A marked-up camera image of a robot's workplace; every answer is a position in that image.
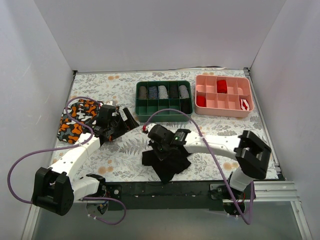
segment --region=divided organizer tray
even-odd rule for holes
[[[170,96],[169,89],[172,85],[177,85],[178,88],[180,85],[185,85],[190,98],[169,98],[169,99],[139,99],[139,87],[145,86],[146,89],[149,87],[156,86],[165,86],[168,91],[168,96]],[[191,87],[190,82],[188,81],[139,81],[136,84],[136,92],[135,92],[135,114],[138,117],[139,122],[145,123],[149,117],[162,109],[176,109],[181,111],[182,104],[189,104],[190,112],[185,112],[188,116],[194,112],[192,105],[192,95],[191,95]],[[189,119],[176,112],[166,110],[155,115],[151,122],[187,122]]]
[[[217,92],[217,81],[226,80],[227,93]],[[206,106],[197,105],[197,96],[205,97]],[[240,99],[249,103],[241,110]],[[198,75],[195,79],[195,112],[201,115],[245,118],[254,109],[250,82],[245,77]]]

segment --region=white wall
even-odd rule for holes
[[[0,0],[0,239],[20,239],[30,206],[7,187],[11,165],[54,146],[72,71],[33,0]],[[36,170],[50,153],[25,159],[12,175],[17,194],[31,199]]]
[[[73,70],[252,65],[285,0],[35,0]]]
[[[320,239],[320,1],[286,1],[251,72],[281,169]]]

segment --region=floral tablecloth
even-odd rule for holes
[[[77,74],[70,93],[70,99],[78,96],[90,97],[95,100],[107,102],[114,100],[121,107],[128,107],[134,118],[136,84],[139,81],[177,81],[185,80],[191,83],[192,98],[195,96],[195,79],[199,74],[216,76],[244,77],[242,70],[181,70],[163,72],[132,72],[132,73],[103,73],[103,74]],[[198,115],[194,113],[192,118],[201,126],[204,134],[231,136],[240,135],[243,130],[256,133],[264,141],[262,121],[255,108],[246,118],[221,117]],[[163,122],[168,129],[186,128],[195,131],[196,128],[190,122]],[[148,138],[141,133],[138,127],[113,142],[105,143],[97,150],[79,169],[74,180],[93,173],[99,174],[108,182],[148,182],[159,181],[159,177],[151,166],[142,165],[142,152],[150,150]],[[58,147],[67,143],[59,142]],[[66,153],[66,150],[56,151],[52,155],[52,161],[56,162]],[[229,158],[218,156],[223,172],[228,177],[239,165]],[[217,166],[212,157],[204,153],[196,153],[189,158],[191,165],[188,169],[173,177],[173,181],[200,181],[222,180]],[[267,179],[277,179],[274,162],[269,162]]]

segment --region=camouflage cloth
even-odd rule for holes
[[[96,117],[99,114],[99,106],[94,101],[80,99],[68,107],[68,113],[70,113],[71,117],[83,124],[95,124]],[[83,127],[69,119],[64,109],[57,133],[59,141],[74,144],[82,132]]]

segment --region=green storage box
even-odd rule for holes
[[[181,98],[169,98],[169,99],[139,99],[139,87],[145,86],[146,89],[149,87],[156,86],[165,86],[168,90],[168,95],[170,97],[169,89],[172,85],[177,85],[179,88],[180,85],[185,85],[188,89],[190,98],[181,99]],[[135,114],[138,117],[138,120],[142,123],[145,123],[149,117],[158,110],[162,109],[176,109],[181,111],[181,106],[183,104],[189,104],[190,112],[185,112],[188,116],[191,116],[194,112],[192,105],[192,95],[190,82],[188,81],[140,81],[136,84],[135,91]],[[187,122],[189,119],[176,112],[176,111],[163,111],[155,115],[151,122]]]

